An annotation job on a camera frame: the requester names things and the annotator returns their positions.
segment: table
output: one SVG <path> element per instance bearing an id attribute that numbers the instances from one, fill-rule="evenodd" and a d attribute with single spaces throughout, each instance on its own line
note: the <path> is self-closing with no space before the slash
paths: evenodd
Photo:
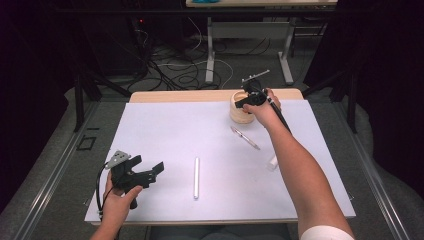
<path id="1" fill-rule="evenodd" d="M 337 0 L 220 0 L 217 3 L 193 3 L 186 0 L 187 7 L 194 8 L 219 8 L 219 7 L 299 7 L 336 5 Z M 272 38 L 285 39 L 282 52 L 278 52 L 281 68 L 286 84 L 292 85 L 293 77 L 287 62 L 287 56 L 296 27 L 296 18 L 289 22 L 213 22 L 208 17 L 208 60 L 206 83 L 213 81 L 215 52 L 213 51 L 213 38 Z"/>
<path id="2" fill-rule="evenodd" d="M 125 224 L 184 225 L 294 222 L 297 215 L 279 171 L 267 163 L 274 152 L 256 120 L 236 124 L 229 117 L 231 95 L 240 90 L 134 93 L 121 118 L 108 159 L 116 150 L 140 154 L 135 172 L 160 161 L 165 170 L 144 189 Z M 317 158 L 346 217 L 355 212 L 325 145 L 309 103 L 297 89 L 275 89 L 295 137 Z M 233 134 L 238 127 L 261 147 Z M 193 198 L 194 161 L 200 158 L 200 196 Z M 101 178 L 104 191 L 106 174 Z M 93 199 L 85 221 L 99 224 Z"/>

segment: dark fabric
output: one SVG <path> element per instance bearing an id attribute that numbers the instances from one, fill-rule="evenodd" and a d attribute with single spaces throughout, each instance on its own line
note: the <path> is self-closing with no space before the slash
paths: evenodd
<path id="1" fill-rule="evenodd" d="M 324 81 L 365 49 L 353 63 L 362 61 L 357 101 L 370 116 L 373 157 L 424 198 L 424 3 L 391 0 L 377 10 L 375 18 L 328 26 L 305 83 Z"/>
<path id="2" fill-rule="evenodd" d="M 22 23 L 36 26 L 30 25 L 30 15 L 22 18 L 29 25 L 12 20 L 0 7 L 0 211 L 26 178 L 68 105 L 66 87 L 55 79 L 60 62 L 49 64 L 58 58 L 42 41 L 42 31 L 23 34 Z"/>

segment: blue object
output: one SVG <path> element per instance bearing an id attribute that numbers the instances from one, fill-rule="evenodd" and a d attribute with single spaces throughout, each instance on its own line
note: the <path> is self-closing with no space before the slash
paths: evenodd
<path id="1" fill-rule="evenodd" d="M 193 3 L 216 3 L 219 0 L 193 0 Z"/>

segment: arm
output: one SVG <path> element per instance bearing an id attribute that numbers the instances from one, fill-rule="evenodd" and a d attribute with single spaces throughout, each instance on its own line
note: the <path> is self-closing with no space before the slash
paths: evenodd
<path id="1" fill-rule="evenodd" d="M 93 236 L 91 236 L 91 240 L 115 239 L 116 234 L 128 216 L 131 201 L 136 198 L 142 190 L 141 186 L 136 186 L 125 194 L 125 196 L 121 197 L 124 192 L 122 190 L 112 188 L 111 173 L 109 172 L 105 193 L 103 194 L 102 223 Z"/>
<path id="2" fill-rule="evenodd" d="M 273 92 L 268 94 L 279 104 Z M 330 185 L 314 157 L 291 135 L 265 102 L 261 106 L 244 105 L 244 111 L 255 114 L 267 129 L 299 218 L 299 237 L 317 225 L 333 226 L 353 236 Z"/>

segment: white sleeve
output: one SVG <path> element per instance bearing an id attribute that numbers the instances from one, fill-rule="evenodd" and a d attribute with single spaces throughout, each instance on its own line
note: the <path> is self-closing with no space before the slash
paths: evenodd
<path id="1" fill-rule="evenodd" d="M 345 231 L 331 226 L 315 226 L 306 230 L 300 240 L 353 240 Z"/>

